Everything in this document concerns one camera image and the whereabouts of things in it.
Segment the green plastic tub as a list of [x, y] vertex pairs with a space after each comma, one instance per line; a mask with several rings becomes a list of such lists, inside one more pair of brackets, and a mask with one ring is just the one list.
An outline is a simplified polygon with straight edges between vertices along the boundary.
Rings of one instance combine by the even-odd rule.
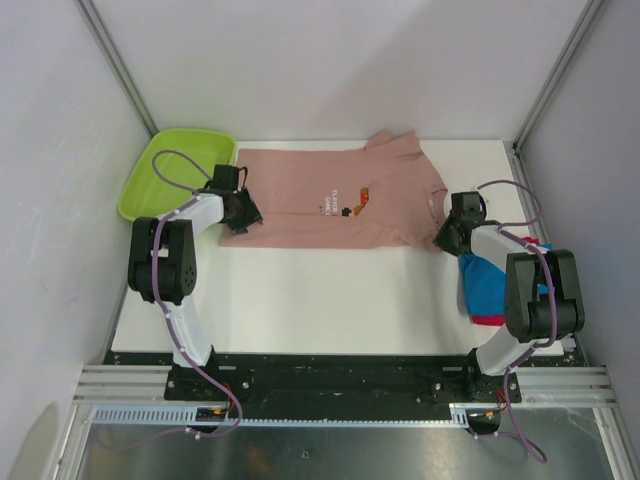
[[204, 186], [216, 165], [234, 161], [236, 140], [198, 128], [171, 128], [156, 134], [136, 162], [120, 194], [117, 210], [126, 220], [154, 217], [185, 203]]

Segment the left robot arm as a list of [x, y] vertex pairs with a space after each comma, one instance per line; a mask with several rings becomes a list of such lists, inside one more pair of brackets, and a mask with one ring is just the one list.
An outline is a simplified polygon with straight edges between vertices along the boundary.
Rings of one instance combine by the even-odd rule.
[[155, 305], [173, 342], [173, 362], [192, 368], [186, 387], [197, 398], [214, 397], [221, 376], [206, 366], [214, 348], [205, 338], [192, 294], [198, 270], [196, 237], [216, 224], [232, 235], [246, 234], [263, 217], [246, 186], [249, 169], [218, 165], [186, 203], [157, 217], [139, 217], [132, 227], [128, 286]]

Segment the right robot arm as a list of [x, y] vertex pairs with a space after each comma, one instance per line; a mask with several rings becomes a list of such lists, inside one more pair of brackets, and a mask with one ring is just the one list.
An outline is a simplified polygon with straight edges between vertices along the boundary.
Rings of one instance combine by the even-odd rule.
[[484, 198], [468, 191], [452, 195], [451, 209], [435, 245], [465, 260], [482, 260], [503, 276], [504, 324], [470, 354], [474, 368], [461, 376], [463, 393], [484, 401], [506, 374], [534, 351], [584, 328], [583, 296], [574, 254], [526, 241], [487, 219]]

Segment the aluminium frame rail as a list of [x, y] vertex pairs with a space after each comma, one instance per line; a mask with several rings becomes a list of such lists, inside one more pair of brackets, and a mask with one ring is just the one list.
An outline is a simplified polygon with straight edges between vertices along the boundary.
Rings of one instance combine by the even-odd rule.
[[[167, 366], [89, 365], [73, 394], [75, 404], [163, 404]], [[616, 408], [604, 367], [520, 367], [516, 370], [527, 407]]]

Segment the blue folded t-shirt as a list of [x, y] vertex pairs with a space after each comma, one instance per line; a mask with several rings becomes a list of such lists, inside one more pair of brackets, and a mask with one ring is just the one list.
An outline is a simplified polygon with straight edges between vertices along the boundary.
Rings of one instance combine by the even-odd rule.
[[504, 316], [506, 255], [522, 252], [532, 255], [530, 250], [508, 239], [502, 239], [499, 245], [490, 244], [487, 252], [489, 257], [479, 256], [476, 251], [459, 257], [463, 298], [470, 318], [472, 315]]

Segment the pink t-shirt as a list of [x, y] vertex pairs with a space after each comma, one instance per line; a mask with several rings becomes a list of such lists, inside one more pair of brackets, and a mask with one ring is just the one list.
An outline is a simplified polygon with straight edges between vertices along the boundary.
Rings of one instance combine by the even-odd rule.
[[409, 131], [341, 151], [243, 149], [238, 166], [263, 217], [223, 233], [232, 248], [432, 248], [448, 189]]

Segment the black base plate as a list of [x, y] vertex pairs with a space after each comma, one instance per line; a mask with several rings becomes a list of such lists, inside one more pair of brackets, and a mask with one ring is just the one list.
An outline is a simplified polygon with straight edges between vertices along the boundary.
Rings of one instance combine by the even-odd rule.
[[438, 403], [522, 401], [515, 374], [484, 375], [471, 355], [216, 353], [203, 370], [242, 403], [276, 392], [409, 393]]

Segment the red folded t-shirt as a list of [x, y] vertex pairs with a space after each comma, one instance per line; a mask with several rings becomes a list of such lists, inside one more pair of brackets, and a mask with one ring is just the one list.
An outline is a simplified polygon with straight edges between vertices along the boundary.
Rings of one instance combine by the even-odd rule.
[[505, 324], [503, 315], [472, 315], [471, 321], [476, 325], [500, 327]]

